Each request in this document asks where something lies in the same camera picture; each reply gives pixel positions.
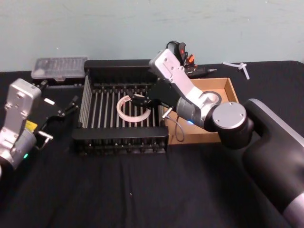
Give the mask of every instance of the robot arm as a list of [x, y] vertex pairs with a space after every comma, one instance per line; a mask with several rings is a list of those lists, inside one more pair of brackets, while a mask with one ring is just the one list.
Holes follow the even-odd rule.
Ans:
[[218, 131], [226, 147], [248, 146], [253, 131], [261, 136], [243, 155], [245, 169], [293, 227], [304, 227], [304, 138], [256, 99], [244, 106], [213, 103], [194, 86], [168, 49], [150, 66], [180, 95], [177, 104], [171, 104], [177, 115], [207, 131]]
[[17, 169], [33, 147], [42, 150], [53, 139], [44, 132], [51, 121], [63, 121], [78, 108], [77, 96], [66, 109], [47, 98], [41, 99], [46, 85], [43, 81], [39, 89], [19, 78], [9, 87], [6, 117], [0, 130], [0, 178]]

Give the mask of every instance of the plastic ring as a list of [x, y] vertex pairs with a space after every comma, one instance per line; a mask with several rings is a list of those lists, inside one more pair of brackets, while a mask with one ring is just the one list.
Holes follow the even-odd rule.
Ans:
[[122, 118], [123, 120], [125, 120], [127, 122], [131, 122], [131, 123], [137, 123], [137, 122], [141, 122], [141, 121], [147, 119], [151, 113], [150, 109], [147, 109], [147, 111], [144, 114], [139, 115], [139, 116], [129, 116], [122, 112], [121, 107], [130, 100], [131, 100], [131, 98], [129, 96], [124, 96], [117, 102], [116, 109], [117, 109], [117, 113], [118, 113], [119, 117]]

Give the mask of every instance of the metal clamp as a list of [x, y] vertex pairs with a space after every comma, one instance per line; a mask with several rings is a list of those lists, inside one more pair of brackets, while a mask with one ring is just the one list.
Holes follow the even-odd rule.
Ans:
[[43, 145], [40, 148], [38, 146], [35, 146], [35, 148], [37, 150], [41, 151], [41, 150], [43, 150], [45, 148], [46, 144], [50, 140], [52, 140], [54, 137], [52, 135], [50, 135], [50, 134], [47, 134], [47, 133], [43, 132], [43, 131], [38, 131], [38, 134], [40, 134], [41, 136], [45, 137], [45, 141], [44, 141]]

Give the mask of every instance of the black table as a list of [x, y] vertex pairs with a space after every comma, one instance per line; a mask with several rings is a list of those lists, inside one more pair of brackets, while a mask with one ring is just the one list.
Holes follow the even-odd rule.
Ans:
[[[230, 77], [240, 102], [257, 98], [304, 136], [304, 64], [212, 65]], [[8, 85], [29, 72], [0, 73], [0, 107]], [[49, 89], [64, 106], [80, 89]], [[4, 109], [0, 111], [1, 124]], [[167, 154], [78, 157], [71, 123], [54, 125], [55, 140], [18, 168], [0, 201], [0, 227], [287, 228], [244, 172], [242, 150], [220, 144], [170, 147]]]

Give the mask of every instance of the brown cardboard box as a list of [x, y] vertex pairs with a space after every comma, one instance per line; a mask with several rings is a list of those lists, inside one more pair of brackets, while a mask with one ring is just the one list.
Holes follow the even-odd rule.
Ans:
[[[207, 79], [192, 79], [194, 85], [202, 91], [214, 91], [221, 95], [222, 103], [227, 101], [238, 102], [237, 95], [233, 89], [230, 78], [207, 78]], [[175, 112], [169, 115], [176, 119]], [[188, 123], [183, 118], [179, 118], [179, 123], [185, 132], [185, 140], [181, 143], [176, 140], [174, 135], [175, 123], [166, 119], [166, 125], [169, 128], [169, 144], [190, 144], [190, 143], [215, 143], [220, 142], [218, 133], [207, 132], [195, 125]], [[181, 130], [177, 128], [178, 138], [182, 138]]]

